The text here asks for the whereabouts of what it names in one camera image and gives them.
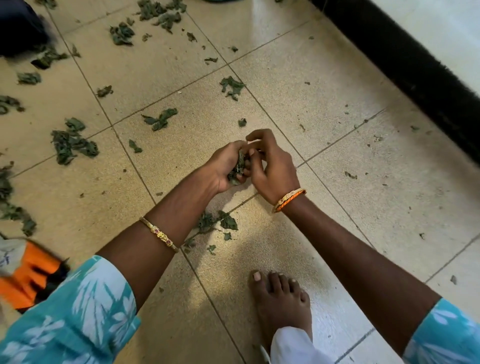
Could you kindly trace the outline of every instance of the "bare foot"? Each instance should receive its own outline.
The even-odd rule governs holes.
[[[271,292],[267,290],[267,279]],[[256,271],[250,279],[250,289],[269,352],[276,331],[286,326],[305,330],[313,340],[310,297],[296,280],[276,272],[269,273],[267,278]]]

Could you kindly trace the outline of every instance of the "orange thread bracelet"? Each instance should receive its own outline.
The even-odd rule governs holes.
[[[283,196],[273,208],[273,212],[280,212],[290,201],[292,201],[295,197],[300,196],[301,194],[306,194],[307,190],[303,188],[299,188],[292,192],[287,193]]]

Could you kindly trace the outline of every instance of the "hand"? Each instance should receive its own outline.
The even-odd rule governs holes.
[[[287,193],[300,188],[292,156],[278,146],[270,129],[255,130],[246,139],[252,143],[242,148],[250,155],[243,174],[252,178],[265,200],[275,205]],[[265,170],[262,159],[267,162]]]
[[[225,192],[232,186],[227,175],[237,165],[239,160],[239,150],[246,145],[247,142],[244,142],[243,140],[228,143],[226,146],[216,150],[208,162],[205,163],[204,167],[209,170],[209,173],[214,175],[216,183],[218,183],[218,194]],[[237,180],[240,183],[244,183],[247,178],[243,175],[237,174]]]

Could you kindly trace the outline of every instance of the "gold bracelet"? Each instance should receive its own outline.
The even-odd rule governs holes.
[[[295,197],[301,195],[301,194],[306,194],[307,190],[303,188],[298,188],[296,190],[293,190],[292,192],[287,193],[285,196],[283,196],[273,207],[272,212],[280,212],[281,209],[285,207],[286,204],[288,204],[290,201],[292,201]]]
[[[175,244],[173,243],[173,241],[170,240],[170,239],[168,238],[168,236],[167,236],[164,232],[160,231],[160,229],[159,229],[157,226],[152,225],[152,224],[151,224],[147,219],[145,219],[144,217],[141,217],[141,218],[140,218],[140,221],[141,221],[142,223],[144,223],[144,224],[150,229],[150,231],[151,231],[153,234],[156,235],[157,238],[159,238],[161,241],[163,241],[169,248],[172,248],[175,253],[178,253],[178,252],[180,251],[179,248],[177,248],[177,247],[175,246]]]

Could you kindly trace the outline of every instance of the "tiled floor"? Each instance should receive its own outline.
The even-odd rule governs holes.
[[[185,0],[172,35],[132,15],[134,0],[58,3],[32,6],[57,49],[75,44],[81,58],[55,63],[35,86],[15,81],[16,71],[32,69],[28,59],[0,60],[0,94],[26,107],[0,117],[0,164],[15,161],[13,202],[37,220],[39,242],[75,267],[216,148],[271,128],[318,206],[480,319],[480,170],[307,0]],[[127,16],[136,19],[134,46],[115,46],[109,26]],[[142,42],[144,33],[153,36]],[[206,64],[208,57],[218,62]],[[220,92],[229,75],[247,84],[238,102]],[[105,85],[114,93],[97,99],[93,90]],[[141,114],[168,107],[179,113],[166,129],[154,133],[142,122]],[[72,116],[101,153],[64,167],[50,131]],[[129,139],[144,152],[132,153]],[[254,268],[302,283],[312,297],[314,343],[335,360],[399,363],[305,238],[272,216],[251,184],[216,197],[209,209],[219,208],[233,210],[234,240],[214,232],[175,257],[118,363],[259,363],[246,286]],[[20,233],[9,221],[0,231]],[[3,313],[4,332],[16,314],[6,305]]]

